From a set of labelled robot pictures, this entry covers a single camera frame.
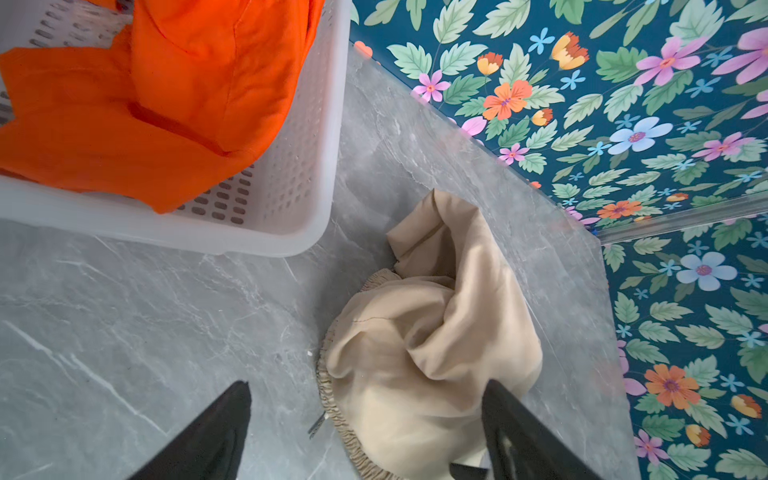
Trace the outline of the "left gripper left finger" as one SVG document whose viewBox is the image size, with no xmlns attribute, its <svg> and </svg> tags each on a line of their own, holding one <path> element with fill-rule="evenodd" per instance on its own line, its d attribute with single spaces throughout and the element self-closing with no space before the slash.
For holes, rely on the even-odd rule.
<svg viewBox="0 0 768 480">
<path fill-rule="evenodd" d="M 251 404 L 249 385 L 232 383 L 130 479 L 237 479 Z"/>
</svg>

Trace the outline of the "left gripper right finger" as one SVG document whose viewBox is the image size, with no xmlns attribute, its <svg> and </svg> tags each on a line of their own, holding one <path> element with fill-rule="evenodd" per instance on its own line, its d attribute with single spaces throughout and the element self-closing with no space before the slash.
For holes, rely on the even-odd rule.
<svg viewBox="0 0 768 480">
<path fill-rule="evenodd" d="M 482 423 L 495 479 L 600 479 L 494 379 L 489 380 L 482 396 Z"/>
</svg>

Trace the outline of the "beige drawstring shorts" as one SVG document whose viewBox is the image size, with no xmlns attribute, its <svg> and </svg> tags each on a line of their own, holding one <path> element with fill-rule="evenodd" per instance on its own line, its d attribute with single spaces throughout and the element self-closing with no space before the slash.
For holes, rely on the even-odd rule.
<svg viewBox="0 0 768 480">
<path fill-rule="evenodd" d="M 389 231 L 320 349 L 321 402 L 365 479 L 445 479 L 485 450 L 481 403 L 526 394 L 543 362 L 518 281 L 481 211 L 430 192 Z"/>
</svg>

